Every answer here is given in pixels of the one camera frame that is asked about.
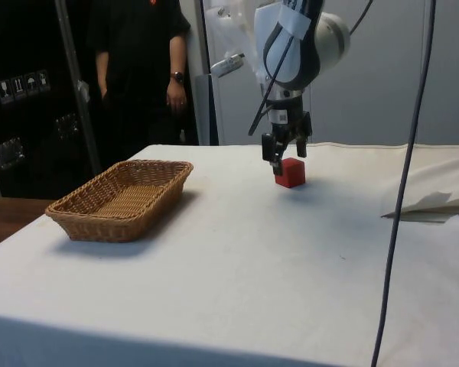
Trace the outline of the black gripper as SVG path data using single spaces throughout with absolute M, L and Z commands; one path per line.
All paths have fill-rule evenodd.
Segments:
M 271 133 L 262 135 L 262 159 L 272 166 L 274 175 L 283 175 L 282 156 L 288 146 L 288 131 L 295 133 L 297 155 L 307 157 L 312 136 L 310 112 L 304 113 L 302 96 L 268 101 Z

